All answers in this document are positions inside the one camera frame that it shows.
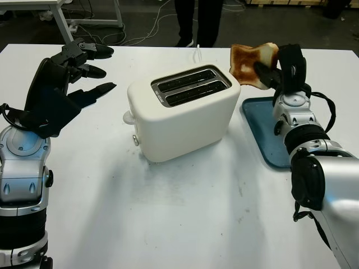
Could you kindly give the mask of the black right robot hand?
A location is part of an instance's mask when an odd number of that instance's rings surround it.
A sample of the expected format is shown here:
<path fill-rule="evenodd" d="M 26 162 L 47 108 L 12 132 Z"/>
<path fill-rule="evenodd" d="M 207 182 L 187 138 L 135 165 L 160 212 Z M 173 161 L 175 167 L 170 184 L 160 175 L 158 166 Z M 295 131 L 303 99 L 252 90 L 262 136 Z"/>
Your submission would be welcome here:
<path fill-rule="evenodd" d="M 277 89 L 281 85 L 282 71 L 279 68 L 269 68 L 261 62 L 254 63 L 254 70 L 263 90 Z"/>

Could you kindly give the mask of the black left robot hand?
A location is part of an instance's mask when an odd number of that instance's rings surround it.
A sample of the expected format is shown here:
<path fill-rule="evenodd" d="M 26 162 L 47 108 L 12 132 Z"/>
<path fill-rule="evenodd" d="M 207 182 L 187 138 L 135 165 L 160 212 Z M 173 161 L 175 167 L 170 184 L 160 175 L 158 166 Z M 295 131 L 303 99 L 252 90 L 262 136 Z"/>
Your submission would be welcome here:
<path fill-rule="evenodd" d="M 58 54 L 41 61 L 27 94 L 25 110 L 32 110 L 47 90 L 58 88 L 66 94 L 68 85 L 80 78 L 104 78 L 106 71 L 87 61 L 108 59 L 113 53 L 109 46 L 87 43 L 82 38 L 64 45 Z"/>

